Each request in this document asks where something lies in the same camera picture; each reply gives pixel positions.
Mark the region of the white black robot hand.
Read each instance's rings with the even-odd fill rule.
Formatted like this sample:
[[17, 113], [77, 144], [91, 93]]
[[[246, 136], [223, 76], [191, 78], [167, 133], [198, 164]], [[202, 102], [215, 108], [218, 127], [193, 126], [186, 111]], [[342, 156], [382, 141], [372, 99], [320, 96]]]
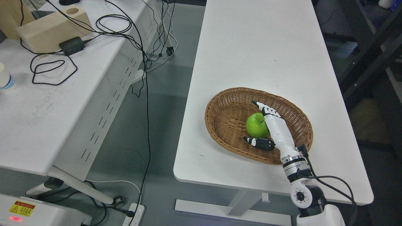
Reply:
[[252, 102], [261, 110], [272, 141], [253, 137], [243, 137], [243, 139], [251, 144], [251, 146], [262, 150], [272, 150], [277, 148], [280, 150], [280, 160], [283, 164], [304, 161], [305, 159], [303, 158], [303, 155], [295, 146], [293, 137], [285, 120], [280, 116], [277, 110], [255, 100]]

